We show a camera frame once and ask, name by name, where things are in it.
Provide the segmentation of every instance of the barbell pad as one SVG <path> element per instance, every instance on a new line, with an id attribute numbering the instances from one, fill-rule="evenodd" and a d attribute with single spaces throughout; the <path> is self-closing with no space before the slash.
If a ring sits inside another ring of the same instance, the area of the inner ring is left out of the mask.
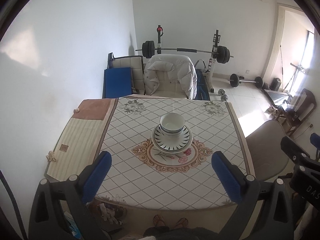
<path id="1" fill-rule="evenodd" d="M 149 57 L 149 41 L 146 41 L 142 44 L 142 55 L 146 58 Z"/>
<path id="2" fill-rule="evenodd" d="M 154 54 L 155 54 L 155 42 L 154 41 L 149 41 L 148 53 L 149 53 L 150 58 L 152 56 L 154 56 Z"/>
<path id="3" fill-rule="evenodd" d="M 262 80 L 262 78 L 261 77 L 256 77 L 255 79 L 254 79 L 254 81 L 256 82 L 256 87 L 257 88 L 262 88 L 263 87 L 263 80 Z"/>
<path id="4" fill-rule="evenodd" d="M 217 49 L 218 55 L 217 55 L 217 62 L 218 63 L 223 63 L 224 61 L 224 56 L 225 56 L 225 50 L 223 46 L 218 46 Z"/>
<path id="5" fill-rule="evenodd" d="M 237 74 L 232 74 L 230 76 L 230 85 L 234 88 L 236 88 L 240 83 L 239 76 Z"/>
<path id="6" fill-rule="evenodd" d="M 227 47 L 224 47 L 224 60 L 223 64 L 227 63 L 230 59 L 230 52 L 228 52 Z"/>
<path id="7" fill-rule="evenodd" d="M 196 49 L 182 49 L 182 48 L 177 48 L 177 51 L 197 53 L 197 50 L 196 50 Z"/>

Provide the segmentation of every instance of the patterned plate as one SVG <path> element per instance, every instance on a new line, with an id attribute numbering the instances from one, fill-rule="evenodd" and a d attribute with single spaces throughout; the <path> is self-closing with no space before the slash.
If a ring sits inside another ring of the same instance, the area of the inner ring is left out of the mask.
<path id="1" fill-rule="evenodd" d="M 185 147 L 190 140 L 190 131 L 184 126 L 182 133 L 177 136 L 168 136 L 161 132 L 160 125 L 154 130 L 154 138 L 157 144 L 165 150 L 180 150 Z"/>

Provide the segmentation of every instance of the white plate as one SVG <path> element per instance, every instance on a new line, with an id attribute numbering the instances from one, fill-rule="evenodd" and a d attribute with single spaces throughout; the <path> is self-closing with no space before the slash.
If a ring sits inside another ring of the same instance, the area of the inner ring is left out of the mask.
<path id="1" fill-rule="evenodd" d="M 182 132 L 175 136 L 164 134 L 160 125 L 154 131 L 154 137 L 157 144 L 165 150 L 180 150 L 185 147 L 190 139 L 190 132 L 187 127 L 182 128 Z"/>
<path id="2" fill-rule="evenodd" d="M 151 140 L 152 140 L 152 142 L 153 142 L 153 145 L 154 145 L 159 151 L 164 152 L 164 153 L 168 153 L 168 154 L 176 154 L 176 153 L 183 152 L 183 151 L 187 150 L 187 149 L 190 147 L 190 145 L 191 145 L 191 143 L 192 143 L 192 132 L 191 132 L 190 128 L 189 128 L 187 125 L 185 125 L 185 127 L 188 129 L 189 134 L 190 134 L 189 141 L 187 142 L 187 144 L 186 144 L 184 147 L 182 147 L 181 149 L 178 149 L 178 150 L 166 150 L 166 149 L 163 149 L 162 147 L 160 147 L 160 146 L 158 145 L 158 143 L 156 142 L 156 139 L 155 139 L 155 131 L 156 131 L 156 129 L 157 129 L 158 127 L 159 127 L 159 126 L 156 126 L 156 127 L 153 129 L 153 132 L 152 132 L 152 134 L 151 134 Z"/>

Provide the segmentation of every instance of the pants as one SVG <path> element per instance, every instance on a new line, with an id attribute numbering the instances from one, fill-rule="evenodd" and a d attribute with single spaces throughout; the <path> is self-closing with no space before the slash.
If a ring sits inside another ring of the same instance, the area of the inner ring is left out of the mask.
<path id="1" fill-rule="evenodd" d="M 157 240 L 214 240 L 218 234 L 205 228 L 178 228 L 170 231 L 169 227 L 148 228 L 145 236 L 154 236 Z"/>

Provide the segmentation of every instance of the red flower print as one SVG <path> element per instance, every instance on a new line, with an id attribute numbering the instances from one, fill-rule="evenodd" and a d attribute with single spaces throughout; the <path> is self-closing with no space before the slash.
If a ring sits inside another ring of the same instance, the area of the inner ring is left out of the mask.
<path id="1" fill-rule="evenodd" d="M 184 153 L 186 156 L 189 156 L 189 155 L 191 154 L 191 148 L 185 150 L 183 153 Z"/>
<path id="2" fill-rule="evenodd" d="M 185 162 L 187 162 L 187 160 L 188 160 L 187 156 L 182 156 L 181 158 L 179 158 L 178 162 L 179 163 L 185 163 Z"/>

